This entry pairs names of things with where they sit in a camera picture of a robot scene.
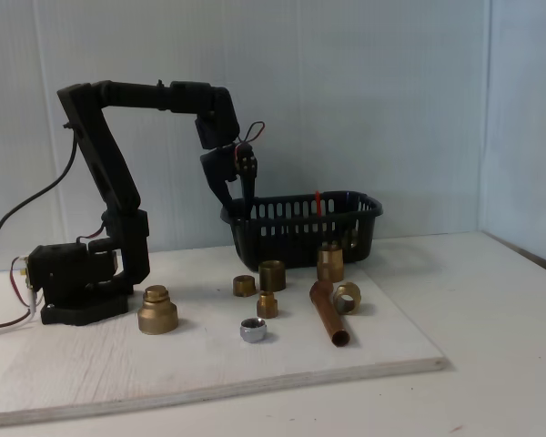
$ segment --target white table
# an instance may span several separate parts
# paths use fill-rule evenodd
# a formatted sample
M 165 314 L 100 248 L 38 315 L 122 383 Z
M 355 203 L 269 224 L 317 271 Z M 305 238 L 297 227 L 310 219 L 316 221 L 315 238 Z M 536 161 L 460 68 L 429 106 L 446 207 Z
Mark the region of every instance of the white table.
M 377 240 L 372 251 L 363 267 L 445 352 L 448 370 L 3 428 L 0 436 L 546 435 L 546 271 L 480 233 Z M 0 321 L 21 309 L 0 273 Z M 0 375 L 36 323 L 0 336 Z

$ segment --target white backdrop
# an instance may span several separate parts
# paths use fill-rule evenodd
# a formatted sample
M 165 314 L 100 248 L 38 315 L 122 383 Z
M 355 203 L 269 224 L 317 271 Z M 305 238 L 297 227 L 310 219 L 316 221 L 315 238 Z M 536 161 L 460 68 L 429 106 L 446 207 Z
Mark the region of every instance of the white backdrop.
M 0 0 L 0 217 L 68 159 L 57 89 L 161 78 L 226 86 L 243 129 L 267 122 L 259 196 L 355 189 L 384 204 L 378 237 L 473 230 L 486 14 L 487 0 Z M 193 117 L 106 118 L 149 213 L 150 248 L 230 244 Z M 79 157 L 58 194 L 5 226 L 0 269 L 94 231 L 104 207 Z
M 494 0 L 482 226 L 546 259 L 546 0 Z

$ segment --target wooden board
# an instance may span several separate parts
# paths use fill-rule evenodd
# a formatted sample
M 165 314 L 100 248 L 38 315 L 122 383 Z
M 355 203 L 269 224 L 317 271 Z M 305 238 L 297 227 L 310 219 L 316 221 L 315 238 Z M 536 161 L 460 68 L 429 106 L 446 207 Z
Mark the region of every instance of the wooden board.
M 248 273 L 233 248 L 151 256 L 152 274 L 178 306 L 180 326 L 161 336 L 137 328 L 135 311 L 86 327 L 38 326 L 0 380 L 0 426 L 176 405 L 241 394 L 393 374 L 435 371 L 441 352 L 355 265 L 360 313 L 344 318 L 350 344 L 329 341 L 308 292 L 315 269 L 288 271 L 276 293 L 268 338 L 240 339 L 258 296 L 237 298 L 231 281 Z

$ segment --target silver nut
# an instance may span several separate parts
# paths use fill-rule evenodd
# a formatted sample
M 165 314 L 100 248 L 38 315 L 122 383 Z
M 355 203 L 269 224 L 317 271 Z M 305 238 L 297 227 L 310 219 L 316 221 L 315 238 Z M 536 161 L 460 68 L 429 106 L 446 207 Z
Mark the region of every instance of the silver nut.
M 260 317 L 240 322 L 240 336 L 247 343 L 257 343 L 267 335 L 267 324 Z

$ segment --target robotic arm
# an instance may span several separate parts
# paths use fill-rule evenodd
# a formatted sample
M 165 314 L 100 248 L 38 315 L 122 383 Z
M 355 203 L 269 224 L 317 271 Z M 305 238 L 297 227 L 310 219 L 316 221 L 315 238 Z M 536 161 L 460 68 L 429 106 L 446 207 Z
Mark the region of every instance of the robotic arm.
M 89 171 L 106 203 L 102 215 L 107 238 L 87 246 L 69 243 L 39 246 L 28 257 L 28 285 L 43 289 L 44 324 L 85 325 L 127 312 L 127 296 L 149 274 L 147 214 L 126 162 L 103 116 L 104 107 L 149 107 L 178 114 L 196 114 L 202 148 L 212 150 L 201 162 L 208 184 L 226 209 L 232 208 L 226 181 L 241 175 L 246 204 L 252 205 L 257 162 L 252 148 L 232 144 L 239 127 L 225 88 L 198 82 L 164 86 L 111 81 L 74 85 L 57 92 Z M 123 271 L 116 273 L 115 250 Z

